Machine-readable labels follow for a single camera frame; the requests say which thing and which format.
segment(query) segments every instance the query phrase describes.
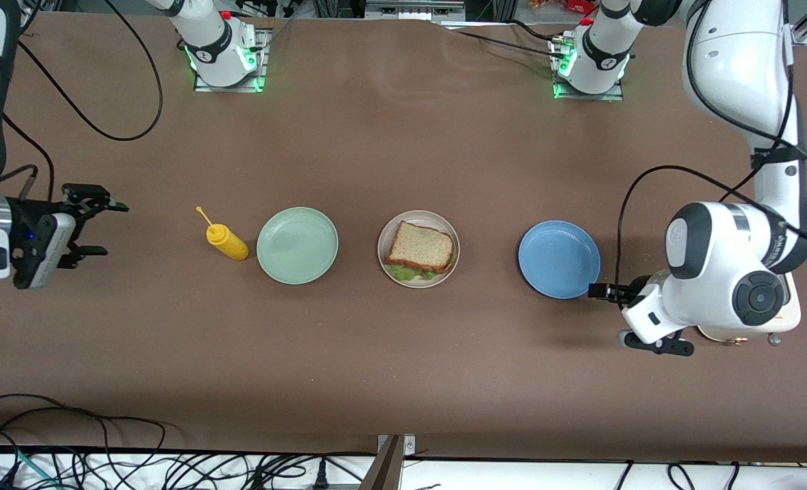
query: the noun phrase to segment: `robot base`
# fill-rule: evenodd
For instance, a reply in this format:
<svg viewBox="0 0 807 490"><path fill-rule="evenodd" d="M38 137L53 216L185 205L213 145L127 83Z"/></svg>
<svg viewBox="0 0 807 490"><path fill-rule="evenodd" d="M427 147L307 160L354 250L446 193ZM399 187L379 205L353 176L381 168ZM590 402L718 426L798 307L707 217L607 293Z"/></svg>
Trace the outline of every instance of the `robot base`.
<svg viewBox="0 0 807 490"><path fill-rule="evenodd" d="M612 88L605 93L584 93L576 90L566 80L560 71L565 71L574 62L575 35L573 31L564 31L563 35L555 36L548 42L549 52L560 53L564 58L552 58L552 83L555 99L579 100L624 100L621 92L621 81L616 80Z"/></svg>
<svg viewBox="0 0 807 490"><path fill-rule="evenodd" d="M248 74L243 80L233 86L217 87L211 86L195 74L195 92L216 92L216 93L261 93L264 92L264 81L267 77L267 62L270 57L270 39L273 38L273 29L255 28L255 52L249 53L248 61L253 61L255 70Z"/></svg>

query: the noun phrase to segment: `bottle nozzle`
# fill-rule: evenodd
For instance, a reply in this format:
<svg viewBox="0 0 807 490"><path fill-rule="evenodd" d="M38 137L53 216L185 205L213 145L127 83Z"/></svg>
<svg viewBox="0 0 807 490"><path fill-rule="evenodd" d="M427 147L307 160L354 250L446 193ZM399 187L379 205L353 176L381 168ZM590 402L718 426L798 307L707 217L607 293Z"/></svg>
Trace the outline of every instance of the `bottle nozzle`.
<svg viewBox="0 0 807 490"><path fill-rule="evenodd" d="M213 221L211 221L210 218L207 217L207 214L204 214L204 210L201 209L201 206L195 208L195 211L198 211L199 213L201 213L201 216L204 216L204 219L207 220L208 225L213 226Z"/></svg>

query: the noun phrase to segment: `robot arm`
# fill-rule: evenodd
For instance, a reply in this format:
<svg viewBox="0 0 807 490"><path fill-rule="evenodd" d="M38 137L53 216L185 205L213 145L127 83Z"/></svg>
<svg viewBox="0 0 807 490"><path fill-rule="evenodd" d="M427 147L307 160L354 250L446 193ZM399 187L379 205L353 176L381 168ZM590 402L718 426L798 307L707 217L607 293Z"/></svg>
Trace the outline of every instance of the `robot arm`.
<svg viewBox="0 0 807 490"><path fill-rule="evenodd" d="M619 6L621 2L613 9L620 12ZM788 296L795 295L780 275L807 258L807 240L786 227L807 229L807 202L804 162L798 150L802 124L795 99L787 97L783 58L791 54L782 0L634 0L629 8L624 18L614 20L602 10L588 30L578 28L583 32L577 39L600 39L602 29L615 32L616 37L619 32L633 33L631 18L648 25L664 24L673 16L687 22L686 91L707 112L756 130L741 130L758 169L755 201L774 213L749 204L684 206L665 233L669 270L640 285L623 311L625 320L644 344L691 325L719 338L772 333L765 325ZM614 50L604 50L621 52L621 48L629 49L627 40ZM594 60L581 62L583 56L590 56L589 50L578 50L578 56L566 76L572 86L588 87L582 80L594 78L595 72L602 81L595 87L614 83L611 71L591 69L599 66ZM780 136L791 146L774 146L758 131Z"/></svg>
<svg viewBox="0 0 807 490"><path fill-rule="evenodd" d="M212 0L146 0L168 16L183 42L192 68L210 86L237 84L257 69L255 29L237 18L223 18Z"/></svg>
<svg viewBox="0 0 807 490"><path fill-rule="evenodd" d="M192 66L210 86L232 86L257 70L254 28L223 18L212 0L148 0L169 16L186 43ZM5 167L1 128L5 96L20 35L15 0L0 0L0 176ZM102 247L76 241L86 220L100 211L127 211L102 186L65 184L62 202L31 201L0 195L0 279L14 265L18 289L42 288L53 270L73 269L87 255L106 255Z"/></svg>

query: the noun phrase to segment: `yellow squeeze bottle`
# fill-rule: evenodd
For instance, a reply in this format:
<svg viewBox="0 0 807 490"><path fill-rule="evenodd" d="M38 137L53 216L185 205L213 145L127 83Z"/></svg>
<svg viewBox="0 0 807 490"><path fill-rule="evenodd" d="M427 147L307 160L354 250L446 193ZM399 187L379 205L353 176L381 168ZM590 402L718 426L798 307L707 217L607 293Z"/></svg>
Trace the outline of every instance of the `yellow squeeze bottle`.
<svg viewBox="0 0 807 490"><path fill-rule="evenodd" d="M229 227L219 223L212 223L207 214L204 214L201 206L195 209L201 213L201 216L204 216L207 224L210 225L207 227L207 241L210 242L210 245L219 248L221 253L236 261L241 261L248 257L249 247L237 235L232 233Z"/></svg>

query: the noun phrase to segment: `metal mounting plate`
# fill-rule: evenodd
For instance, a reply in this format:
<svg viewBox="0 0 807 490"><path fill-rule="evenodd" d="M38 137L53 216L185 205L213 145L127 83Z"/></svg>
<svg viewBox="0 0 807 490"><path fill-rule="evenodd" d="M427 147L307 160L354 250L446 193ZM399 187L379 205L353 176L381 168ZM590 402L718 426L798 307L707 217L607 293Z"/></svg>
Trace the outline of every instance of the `metal mounting plate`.
<svg viewBox="0 0 807 490"><path fill-rule="evenodd" d="M270 57L270 46L267 44L273 37L273 29L255 28L255 47L259 48L251 56L255 56L255 71L248 74L233 86L211 86L195 74L195 92L213 93L260 93L264 92L264 80L267 77L267 62Z"/></svg>

